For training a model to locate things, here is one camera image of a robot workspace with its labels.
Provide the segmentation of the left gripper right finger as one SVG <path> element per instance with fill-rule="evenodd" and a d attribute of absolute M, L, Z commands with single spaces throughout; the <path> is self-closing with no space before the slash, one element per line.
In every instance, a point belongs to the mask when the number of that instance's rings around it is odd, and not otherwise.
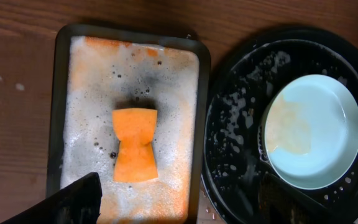
<path fill-rule="evenodd" d="M 265 173 L 260 182 L 258 203 L 268 223 L 346 223 L 334 208 L 327 187 L 298 189 L 276 175 Z"/>

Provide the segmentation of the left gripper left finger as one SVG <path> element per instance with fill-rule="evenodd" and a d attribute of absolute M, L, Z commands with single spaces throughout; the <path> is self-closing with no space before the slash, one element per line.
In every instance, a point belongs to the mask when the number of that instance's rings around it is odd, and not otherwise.
<path fill-rule="evenodd" d="M 99 175 L 90 172 L 1 224 L 96 224 L 101 197 Z"/>

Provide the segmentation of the light blue plate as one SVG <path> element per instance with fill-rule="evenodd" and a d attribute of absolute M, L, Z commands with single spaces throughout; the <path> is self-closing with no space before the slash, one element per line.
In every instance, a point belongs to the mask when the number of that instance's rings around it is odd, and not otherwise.
<path fill-rule="evenodd" d="M 299 189 L 335 183 L 358 154 L 356 99 L 326 75 L 306 75 L 285 85 L 266 107 L 261 128 L 268 163 Z"/>

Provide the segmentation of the orange sponge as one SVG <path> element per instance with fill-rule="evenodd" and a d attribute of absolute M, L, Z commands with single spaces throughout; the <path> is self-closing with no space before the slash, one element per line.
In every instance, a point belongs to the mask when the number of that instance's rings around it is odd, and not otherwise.
<path fill-rule="evenodd" d="M 119 140 L 115 182 L 143 182 L 158 177 L 152 141 L 157 110 L 127 108 L 112 111 L 112 126 Z"/>

